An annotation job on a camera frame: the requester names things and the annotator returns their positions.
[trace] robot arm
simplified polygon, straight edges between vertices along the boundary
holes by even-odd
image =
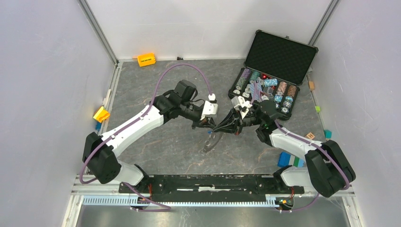
[[[346,183],[341,173],[332,162],[328,162],[328,158],[317,147],[327,151],[349,182],[355,180],[355,172],[336,142],[310,140],[282,128],[275,123],[280,114],[273,102],[266,100],[258,105],[251,105],[238,96],[232,99],[232,103],[234,108],[223,122],[216,126],[214,132],[223,131],[237,135],[245,126],[259,125],[256,133],[261,142],[281,148],[306,162],[307,167],[304,168],[286,166],[275,172],[274,177],[282,187],[314,187],[325,197],[330,197],[344,188]]]
[[[108,140],[89,161],[87,165],[89,170],[100,183],[118,180],[131,185],[138,184],[143,178],[143,172],[137,166],[128,165],[117,159],[130,144],[150,130],[178,116],[192,120],[193,129],[196,127],[215,127],[211,117],[216,115],[218,111],[216,101],[212,98],[213,100],[205,101],[203,105],[197,106],[191,101],[194,94],[195,96],[197,94],[196,86],[189,81],[181,80],[174,90],[155,97],[153,106],[145,116],[142,117],[149,105],[115,129],[100,136],[95,132],[89,134],[85,142],[83,162],[99,144],[111,137],[112,139]],[[128,126],[138,118],[139,121]]]

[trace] orange block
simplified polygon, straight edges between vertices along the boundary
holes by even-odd
[[[310,89],[311,91],[314,90],[314,83],[313,83],[312,81],[309,82],[309,89]]]

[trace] poker chip case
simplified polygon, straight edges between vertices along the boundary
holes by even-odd
[[[290,40],[288,37],[281,37],[257,30],[245,59],[244,68],[240,70],[232,87],[228,91],[228,97],[233,98],[234,96],[242,95],[246,100],[250,101],[253,96],[253,89],[256,89],[253,80],[250,80],[250,78],[254,79],[258,75],[260,78],[258,81],[262,82],[262,86],[259,86],[259,89],[262,88],[263,91],[259,96],[256,96],[255,103],[258,104],[261,100],[266,99],[275,102],[276,108],[278,106],[277,111],[281,114],[280,119],[288,120],[291,117],[296,96],[299,92],[298,85],[301,85],[304,81],[317,52],[317,47]],[[264,87],[263,77],[267,77],[266,79],[277,79],[278,84],[271,88]],[[293,96],[287,98],[289,90]]]

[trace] black aluminum case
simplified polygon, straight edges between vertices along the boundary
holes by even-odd
[[[244,67],[251,71],[258,71],[261,75],[265,74],[269,78],[276,78],[279,83],[282,81],[288,83],[286,92],[284,93],[283,99],[280,103],[280,108],[277,109],[281,114],[280,119],[290,119],[299,92],[298,85],[301,85],[304,81],[317,52],[317,47],[302,44],[290,40],[287,37],[281,37],[261,30],[256,31],[251,48],[249,49],[248,55],[245,59]],[[231,89],[228,91],[229,98],[238,96],[238,94],[235,94],[233,91],[235,90],[237,81],[241,77],[245,68],[241,69]],[[282,113],[281,107],[290,85],[296,86],[294,101],[292,102],[289,112]],[[273,95],[276,94],[277,88],[278,86],[276,86]]]

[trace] blue poker chip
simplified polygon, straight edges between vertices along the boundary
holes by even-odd
[[[283,96],[275,95],[274,96],[274,101],[276,103],[281,103],[281,100],[283,99]]]
[[[294,101],[294,99],[291,96],[287,96],[284,100],[292,103]]]
[[[277,79],[265,79],[263,82],[265,87],[276,86],[278,84]]]

